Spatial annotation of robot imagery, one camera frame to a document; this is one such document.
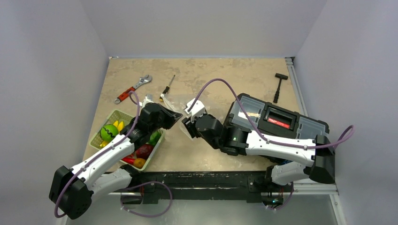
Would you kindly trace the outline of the clear zip top bag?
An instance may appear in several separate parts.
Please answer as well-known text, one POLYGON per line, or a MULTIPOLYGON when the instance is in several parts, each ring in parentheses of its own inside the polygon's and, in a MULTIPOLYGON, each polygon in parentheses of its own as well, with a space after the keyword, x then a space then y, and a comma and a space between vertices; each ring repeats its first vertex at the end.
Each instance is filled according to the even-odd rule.
POLYGON ((193 140, 188 130, 182 123, 182 120, 188 115, 184 111, 186 108, 186 104, 194 99, 194 96, 192 94, 164 94, 162 98, 163 103, 168 109, 174 112, 181 113, 183 115, 182 118, 180 118, 178 121, 179 128, 190 140, 193 140))

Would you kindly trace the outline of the green lime toy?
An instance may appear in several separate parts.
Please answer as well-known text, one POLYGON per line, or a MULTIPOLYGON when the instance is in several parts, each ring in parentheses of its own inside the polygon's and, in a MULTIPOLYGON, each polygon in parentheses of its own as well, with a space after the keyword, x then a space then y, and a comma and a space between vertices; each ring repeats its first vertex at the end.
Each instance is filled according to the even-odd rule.
POLYGON ((106 142, 112 141, 118 134, 119 131, 117 127, 113 124, 104 125, 100 130, 100 137, 103 141, 106 142))

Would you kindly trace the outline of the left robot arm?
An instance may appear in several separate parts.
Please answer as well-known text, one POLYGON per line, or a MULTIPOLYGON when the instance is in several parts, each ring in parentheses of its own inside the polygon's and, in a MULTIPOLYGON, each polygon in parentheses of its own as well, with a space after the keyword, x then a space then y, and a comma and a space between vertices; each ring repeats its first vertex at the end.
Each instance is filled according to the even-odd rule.
POLYGON ((59 167, 49 192, 49 199, 55 204, 54 216, 80 217, 104 188, 136 191, 140 185, 139 177, 124 169, 106 176, 104 173, 146 144, 155 131, 172 128, 181 117, 181 113, 158 103, 147 103, 142 109, 137 109, 137 115, 131 122, 100 151, 71 168, 59 167))

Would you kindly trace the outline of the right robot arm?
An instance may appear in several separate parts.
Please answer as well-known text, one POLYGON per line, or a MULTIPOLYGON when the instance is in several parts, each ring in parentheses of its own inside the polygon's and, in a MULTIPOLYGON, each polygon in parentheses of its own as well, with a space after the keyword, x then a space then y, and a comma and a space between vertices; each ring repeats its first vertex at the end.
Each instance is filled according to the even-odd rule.
POLYGON ((270 191, 288 183, 310 179, 335 183, 335 152, 325 147, 327 137, 290 139, 257 133, 240 127, 225 127, 211 114, 182 120, 191 138, 202 138, 213 149, 230 156, 259 155, 286 159, 289 163, 267 168, 263 184, 270 191))

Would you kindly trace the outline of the green bell pepper toy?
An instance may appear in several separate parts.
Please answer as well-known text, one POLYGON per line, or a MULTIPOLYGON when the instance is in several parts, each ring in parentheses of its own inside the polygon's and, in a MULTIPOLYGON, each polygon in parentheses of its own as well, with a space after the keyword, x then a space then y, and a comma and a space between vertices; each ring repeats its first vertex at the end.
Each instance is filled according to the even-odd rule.
POLYGON ((157 130, 155 132, 153 132, 150 136, 150 140, 148 141, 148 144, 155 146, 157 144, 157 142, 159 141, 159 139, 162 136, 162 131, 161 130, 157 130))

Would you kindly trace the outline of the yellow black screwdriver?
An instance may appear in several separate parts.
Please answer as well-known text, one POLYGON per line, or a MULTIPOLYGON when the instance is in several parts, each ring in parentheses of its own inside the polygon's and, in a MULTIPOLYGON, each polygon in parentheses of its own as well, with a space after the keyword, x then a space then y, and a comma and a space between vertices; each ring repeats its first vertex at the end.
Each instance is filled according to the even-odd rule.
POLYGON ((168 94, 168 92, 169 92, 169 90, 170 90, 170 86, 171 86, 171 84, 172 84, 172 82, 173 82, 175 76, 176 76, 176 75, 173 75, 173 76, 172 76, 170 82, 169 82, 168 85, 165 87, 165 89, 163 90, 163 92, 160 94, 160 97, 159 97, 159 101, 160 101, 160 102, 164 102, 164 97, 168 94))

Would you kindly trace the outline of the yellow banana toy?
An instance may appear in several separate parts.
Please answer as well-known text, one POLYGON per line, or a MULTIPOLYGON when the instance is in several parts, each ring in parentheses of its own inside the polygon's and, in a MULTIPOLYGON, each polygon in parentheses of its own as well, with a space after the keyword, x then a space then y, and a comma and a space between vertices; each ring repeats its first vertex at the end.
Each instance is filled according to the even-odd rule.
MULTIPOLYGON (((116 120, 116 121, 113 123, 113 125, 115 125, 115 126, 117 127, 117 129, 118 129, 118 131, 119 131, 119 134, 120 134, 121 130, 125 127, 124 122, 123 122, 123 121, 118 121, 118 120, 116 120)), ((102 140, 102 142, 101 142, 101 144, 99 145, 99 147, 100 147, 100 148, 103 148, 103 147, 105 147, 106 145, 108 145, 109 143, 110 143, 110 142, 106 142, 106 141, 103 141, 103 140, 102 140)))

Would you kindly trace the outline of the dark red fruit toy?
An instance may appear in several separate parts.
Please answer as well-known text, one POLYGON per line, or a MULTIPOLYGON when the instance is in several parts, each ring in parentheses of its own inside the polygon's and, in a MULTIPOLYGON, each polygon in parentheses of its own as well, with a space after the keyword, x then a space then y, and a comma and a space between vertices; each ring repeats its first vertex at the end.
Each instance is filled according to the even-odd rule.
POLYGON ((141 158, 147 160, 149 156, 151 155, 152 151, 154 149, 153 145, 150 144, 144 144, 140 148, 138 148, 135 151, 136 158, 141 158))

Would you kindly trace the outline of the green plastic basket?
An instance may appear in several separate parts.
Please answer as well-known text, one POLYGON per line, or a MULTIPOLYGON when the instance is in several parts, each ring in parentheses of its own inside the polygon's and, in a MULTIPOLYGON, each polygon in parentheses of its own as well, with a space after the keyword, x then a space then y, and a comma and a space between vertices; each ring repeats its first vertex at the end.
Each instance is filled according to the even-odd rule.
MULTIPOLYGON (((118 120, 118 121, 123 121, 123 122, 124 122, 124 125, 126 126, 127 124, 130 123, 130 121, 132 120, 132 118, 133 118, 133 117, 132 117, 131 115, 126 114, 126 113, 124 113, 124 112, 122 112, 122 111, 113 110, 113 111, 110 113, 110 115, 107 117, 107 119, 105 120, 105 122, 103 123, 102 126, 104 126, 104 125, 106 125, 106 124, 113 124, 116 120, 118 120)), ((91 147, 93 147, 94 149, 96 149, 97 151, 99 151, 99 150, 102 149, 102 148, 100 148, 100 144, 101 144, 101 142, 102 142, 102 139, 101 139, 101 137, 100 137, 100 130, 101 130, 101 129, 99 129, 99 130, 92 136, 91 140, 89 141, 89 145, 90 145, 91 147)), ((162 142, 162 140, 164 139, 164 136, 165 136, 165 134, 164 134, 165 131, 164 131, 163 129, 160 129, 160 130, 162 131, 162 136, 161 136, 161 138, 159 139, 159 141, 157 142, 157 144, 154 146, 154 149, 153 149, 151 155, 150 155, 149 158, 146 160, 146 164, 144 165, 144 167, 143 167, 142 169, 138 169, 138 168, 134 167, 133 165, 131 165, 134 169, 136 169, 136 170, 142 172, 142 171, 144 171, 145 168, 150 164, 152 157, 155 155, 157 149, 159 148, 159 146, 160 146, 160 144, 161 144, 161 142, 162 142)), ((129 157, 129 158, 131 157, 131 158, 136 159, 135 152, 132 153, 132 154, 130 154, 130 155, 128 155, 127 157, 129 157)), ((123 162, 122 160, 120 160, 120 163, 123 163, 123 164, 125 164, 125 165, 130 165, 130 164, 127 164, 127 163, 123 162)))

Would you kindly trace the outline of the orange small fruit toy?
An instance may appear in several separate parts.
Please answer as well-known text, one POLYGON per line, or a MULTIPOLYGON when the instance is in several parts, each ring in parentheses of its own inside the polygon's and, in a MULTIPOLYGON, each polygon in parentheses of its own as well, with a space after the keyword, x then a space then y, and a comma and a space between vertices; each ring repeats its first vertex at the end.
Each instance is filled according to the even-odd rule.
POLYGON ((142 169, 145 164, 146 164, 146 160, 143 158, 136 158, 133 160, 133 166, 138 169, 142 169))

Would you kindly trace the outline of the red chili pepper toy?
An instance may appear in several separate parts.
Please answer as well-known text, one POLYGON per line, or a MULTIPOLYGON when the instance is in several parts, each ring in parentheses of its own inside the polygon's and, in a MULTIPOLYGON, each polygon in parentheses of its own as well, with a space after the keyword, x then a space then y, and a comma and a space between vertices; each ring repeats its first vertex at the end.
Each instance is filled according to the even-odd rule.
POLYGON ((127 163, 127 164, 133 165, 134 162, 135 162, 135 159, 134 159, 134 158, 130 158, 130 157, 124 157, 124 158, 122 159, 122 161, 125 162, 125 163, 127 163))

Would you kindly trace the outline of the black tool box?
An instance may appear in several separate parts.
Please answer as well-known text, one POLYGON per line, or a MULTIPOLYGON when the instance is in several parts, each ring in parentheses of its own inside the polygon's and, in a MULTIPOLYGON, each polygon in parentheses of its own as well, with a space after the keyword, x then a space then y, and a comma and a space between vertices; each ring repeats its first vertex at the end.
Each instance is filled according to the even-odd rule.
MULTIPOLYGON (((316 135, 329 135, 329 125, 324 121, 306 117, 245 93, 239 94, 238 99, 251 121, 263 134, 292 139, 314 139, 316 135)), ((237 101, 231 104, 223 124, 226 127, 236 126, 254 130, 237 101)), ((291 162, 282 158, 263 157, 278 165, 291 162)))

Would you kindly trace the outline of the black hammer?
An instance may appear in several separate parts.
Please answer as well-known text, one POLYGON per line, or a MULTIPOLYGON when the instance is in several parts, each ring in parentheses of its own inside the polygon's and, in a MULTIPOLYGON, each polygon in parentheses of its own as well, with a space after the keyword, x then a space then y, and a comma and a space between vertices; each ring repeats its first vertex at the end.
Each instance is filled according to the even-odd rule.
POLYGON ((278 87, 276 89, 276 92, 274 94, 274 99, 273 99, 273 103, 276 104, 276 103, 278 103, 282 80, 288 80, 289 77, 287 75, 283 75, 283 74, 280 74, 280 73, 275 73, 275 77, 279 79, 278 87))

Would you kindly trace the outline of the red handled adjustable wrench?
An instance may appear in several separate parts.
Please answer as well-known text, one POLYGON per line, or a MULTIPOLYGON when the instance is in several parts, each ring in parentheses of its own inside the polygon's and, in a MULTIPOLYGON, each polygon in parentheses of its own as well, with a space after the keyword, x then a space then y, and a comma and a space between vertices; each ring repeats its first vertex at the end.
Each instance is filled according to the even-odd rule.
POLYGON ((126 91, 124 91, 122 94, 120 94, 115 100, 114 103, 115 104, 119 104, 122 101, 124 101, 128 96, 129 96, 129 92, 130 91, 135 91, 136 89, 138 89, 140 86, 146 84, 146 83, 150 83, 152 81, 152 76, 151 75, 145 75, 143 77, 140 77, 139 81, 131 86, 129 89, 127 89, 126 91))

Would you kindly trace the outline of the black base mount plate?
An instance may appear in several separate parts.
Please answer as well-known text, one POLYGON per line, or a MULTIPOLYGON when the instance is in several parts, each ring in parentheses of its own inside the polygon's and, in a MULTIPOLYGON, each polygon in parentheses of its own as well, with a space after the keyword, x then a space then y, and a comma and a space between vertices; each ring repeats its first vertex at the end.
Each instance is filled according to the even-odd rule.
POLYGON ((143 172, 132 176, 126 190, 140 193, 144 204, 172 199, 283 205, 283 194, 291 188, 272 183, 266 175, 266 171, 143 172))

